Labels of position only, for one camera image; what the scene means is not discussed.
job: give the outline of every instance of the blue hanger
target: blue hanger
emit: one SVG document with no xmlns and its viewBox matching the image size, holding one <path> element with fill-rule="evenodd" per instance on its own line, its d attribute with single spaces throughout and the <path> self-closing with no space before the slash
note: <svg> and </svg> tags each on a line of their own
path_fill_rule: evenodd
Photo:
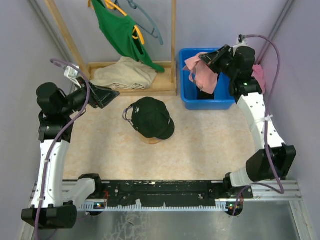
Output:
<svg viewBox="0 0 320 240">
<path fill-rule="evenodd" d="M 142 28 L 143 30 L 145 30 L 148 34 L 150 34 L 152 37 L 154 37 L 155 39 L 159 39 L 160 45 L 164 44 L 164 41 L 162 39 L 161 33 L 157 27 L 157 25 L 155 24 L 155 22 L 151 19 L 151 17 L 146 13 L 145 10 L 143 10 L 138 4 L 134 3 L 134 0 L 126 0 L 128 2 L 128 4 L 130 5 L 130 7 L 134 10 L 136 10 L 137 8 L 146 16 L 146 18 L 149 20 L 149 22 L 152 24 L 153 26 L 153 30 L 150 32 L 147 29 L 145 29 L 143 26 L 141 26 L 139 23 L 136 23 L 140 28 Z M 119 1 L 115 0 L 114 4 L 118 5 L 120 8 L 121 6 L 119 5 Z"/>
</svg>

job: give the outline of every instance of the cable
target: cable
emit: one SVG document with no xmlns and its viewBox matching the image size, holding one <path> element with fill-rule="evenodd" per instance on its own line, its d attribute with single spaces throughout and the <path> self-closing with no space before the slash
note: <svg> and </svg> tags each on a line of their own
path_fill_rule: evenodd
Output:
<svg viewBox="0 0 320 240">
<path fill-rule="evenodd" d="M 64 97 L 67 96 L 67 94 L 66 94 L 61 88 L 59 88 L 59 91 L 60 91 L 60 93 L 62 93 L 62 95 L 63 95 Z"/>
<path fill-rule="evenodd" d="M 107 207 L 107 202 L 109 200 L 109 191 L 104 191 L 105 195 L 103 197 L 103 202 L 104 202 L 104 208 Z"/>
<path fill-rule="evenodd" d="M 79 118 L 85 115 L 86 112 L 87 112 L 87 109 L 84 110 L 84 112 L 79 116 Z"/>
<path fill-rule="evenodd" d="M 269 113 L 270 113 L 271 98 L 273 96 L 273 93 L 274 93 L 274 90 L 275 90 L 275 86 L 276 86 L 276 83 L 277 83 L 277 80 L 278 80 L 279 72 L 280 72 L 280 53 L 279 53 L 279 50 L 278 50 L 276 44 L 272 40 L 270 40 L 269 38 L 267 38 L 265 36 L 252 34 L 252 35 L 245 35 L 244 38 L 245 39 L 249 39 L 249 38 L 261 38 L 261 39 L 264 39 L 264 40 L 266 40 L 267 42 L 269 42 L 273 46 L 273 48 L 274 48 L 274 50 L 276 52 L 276 56 L 277 56 L 277 59 L 278 59 L 277 68 L 276 68 L 276 73 L 275 73 L 274 80 L 273 80 L 273 83 L 272 83 L 271 91 L 270 91 L 270 94 L 269 94 L 269 98 L 267 100 L 266 107 L 265 107 L 265 115 L 264 116 L 267 118 L 269 116 Z M 280 190 L 278 190 L 278 189 L 276 189 L 276 188 L 274 188 L 272 186 L 269 186 L 267 184 L 264 184 L 264 183 L 255 182 L 255 183 L 252 183 L 252 184 L 253 185 L 260 185 L 260 186 L 267 187 L 267 188 L 272 189 L 273 191 L 277 192 L 278 194 L 284 194 L 285 193 L 284 186 L 282 185 L 282 183 L 280 181 L 280 178 L 278 176 L 277 170 L 275 168 L 275 165 L 274 165 L 274 163 L 272 161 L 272 157 L 271 157 L 271 154 L 270 154 L 270 149 L 269 149 L 269 144 L 268 144 L 268 121 L 267 120 L 264 122 L 264 147 L 265 147 L 266 156 L 267 156 L 267 159 L 269 161 L 272 173 L 273 173 L 273 175 L 275 177 L 276 182 L 278 183 L 278 185 L 280 187 Z M 250 186 L 245 186 L 238 193 L 238 195 L 236 197 L 236 200 L 235 200 L 232 216 L 234 216 L 235 213 L 236 213 L 236 209 L 237 209 L 237 206 L 238 206 L 238 201 L 239 201 L 239 198 L 241 197 L 241 194 L 249 187 Z"/>
<path fill-rule="evenodd" d="M 58 231 L 57 229 L 54 230 L 53 233 L 51 233 L 51 235 L 46 240 L 52 239 L 54 237 L 54 235 L 56 235 L 57 231 Z"/>
<path fill-rule="evenodd" d="M 77 221 L 77 222 L 78 222 L 78 221 L 83 221 L 83 220 L 86 220 L 86 219 L 89 218 L 89 217 L 90 217 L 89 213 L 86 212 L 86 215 L 85 215 L 84 217 L 79 217 L 79 218 L 76 219 L 76 221 Z"/>
<path fill-rule="evenodd" d="M 89 102 L 89 97 L 90 97 L 90 85 L 89 85 L 89 79 L 87 78 L 87 76 L 84 74 L 83 71 L 81 71 L 79 68 L 77 68 L 76 66 L 74 66 L 71 62 L 67 62 L 67 61 L 63 61 L 63 60 L 59 60 L 56 58 L 51 58 L 50 62 L 54 65 L 56 65 L 57 67 L 60 68 L 64 68 L 62 66 L 69 66 L 71 68 L 73 68 L 74 70 L 78 71 L 84 79 L 85 85 L 86 85 L 86 98 L 85 98 L 85 102 L 83 104 L 82 109 L 79 111 L 79 113 L 67 124 L 64 126 L 64 128 L 61 129 L 61 131 L 57 134 L 57 136 L 55 137 L 55 139 L 53 140 L 47 155 L 45 157 L 45 162 L 44 162 L 44 167 L 43 167 L 43 174 L 42 174 L 42 181 L 41 181 L 41 190 L 40 190 L 40 201 L 39 201 L 39 205 L 38 205 L 38 209 L 36 211 L 36 216 L 35 216 L 35 239 L 36 240 L 40 240 L 39 238 L 39 218 L 40 218 L 40 211 L 41 211 L 41 207 L 43 204 L 43 200 L 44 200 L 44 196 L 45 196 L 45 184 L 46 184 L 46 178 L 47 178 L 47 170 L 48 170 L 48 162 L 50 161 L 50 155 L 52 153 L 52 150 L 54 149 L 55 144 L 57 143 L 58 139 L 61 137 L 61 135 L 70 127 L 70 125 L 72 125 L 81 115 L 82 113 L 85 111 L 88 102 Z"/>
</svg>

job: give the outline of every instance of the cap strap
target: cap strap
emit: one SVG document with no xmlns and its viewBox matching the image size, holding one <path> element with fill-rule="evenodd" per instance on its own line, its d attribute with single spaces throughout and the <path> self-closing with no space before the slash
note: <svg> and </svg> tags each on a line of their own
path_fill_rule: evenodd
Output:
<svg viewBox="0 0 320 240">
<path fill-rule="evenodd" d="M 135 128 L 132 120 L 127 118 L 127 113 L 128 113 L 128 111 L 129 111 L 130 109 L 132 109 L 132 108 L 133 108 L 133 105 L 132 105 L 132 104 L 131 104 L 129 107 L 127 107 L 127 108 L 123 111 L 122 118 L 123 118 L 124 120 L 128 121 L 128 122 L 131 124 L 131 126 L 132 126 L 135 130 L 137 130 L 137 129 Z"/>
</svg>

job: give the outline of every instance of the wooden post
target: wooden post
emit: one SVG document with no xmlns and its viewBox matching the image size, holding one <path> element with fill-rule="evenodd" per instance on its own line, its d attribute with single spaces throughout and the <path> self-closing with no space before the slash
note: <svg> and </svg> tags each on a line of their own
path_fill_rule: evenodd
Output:
<svg viewBox="0 0 320 240">
<path fill-rule="evenodd" d="M 54 0 L 44 0 L 46 6 L 48 7 L 50 13 L 52 14 L 55 23 L 57 24 L 57 26 L 60 29 L 60 32 L 62 34 L 62 37 L 64 38 L 66 44 L 68 45 L 72 55 L 75 58 L 76 64 L 79 65 L 80 69 L 84 72 L 84 74 L 86 75 L 86 77 L 88 79 L 90 79 L 90 73 L 87 69 L 87 66 L 83 60 L 83 58 L 80 55 L 80 52 L 78 51 L 78 48 L 68 30 L 68 27 L 64 21 L 64 19 L 62 18 L 58 7 L 55 3 Z"/>
<path fill-rule="evenodd" d="M 177 16 L 177 0 L 172 1 L 171 13 L 171 82 L 175 82 L 176 77 L 176 16 Z"/>
</svg>

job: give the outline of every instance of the beige cloth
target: beige cloth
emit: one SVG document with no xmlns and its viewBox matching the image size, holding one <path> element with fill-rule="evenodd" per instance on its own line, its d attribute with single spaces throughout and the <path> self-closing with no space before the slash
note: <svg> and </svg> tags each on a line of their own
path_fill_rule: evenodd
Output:
<svg viewBox="0 0 320 240">
<path fill-rule="evenodd" d="M 156 76 L 153 68 L 122 56 L 116 64 L 97 69 L 91 82 L 111 89 L 148 89 Z"/>
</svg>

